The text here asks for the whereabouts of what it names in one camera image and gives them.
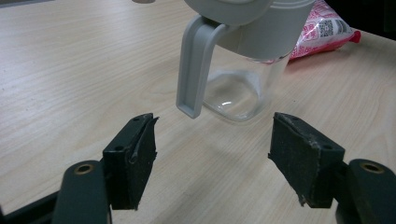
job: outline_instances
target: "pink package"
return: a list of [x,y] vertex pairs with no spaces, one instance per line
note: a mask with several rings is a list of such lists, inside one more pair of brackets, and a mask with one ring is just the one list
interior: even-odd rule
[[360,31],[353,31],[324,0],[316,0],[290,59],[338,49],[348,41],[359,43],[360,40]]

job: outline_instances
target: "light wood surface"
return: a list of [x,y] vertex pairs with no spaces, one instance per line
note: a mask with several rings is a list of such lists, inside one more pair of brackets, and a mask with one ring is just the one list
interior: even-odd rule
[[301,207],[267,159],[274,112],[304,119],[346,149],[396,171],[396,42],[292,62],[273,102],[233,123],[175,106],[182,0],[55,0],[0,7],[0,204],[9,213],[59,189],[70,165],[100,160],[134,116],[152,112],[158,157],[136,211],[114,223],[335,223]]

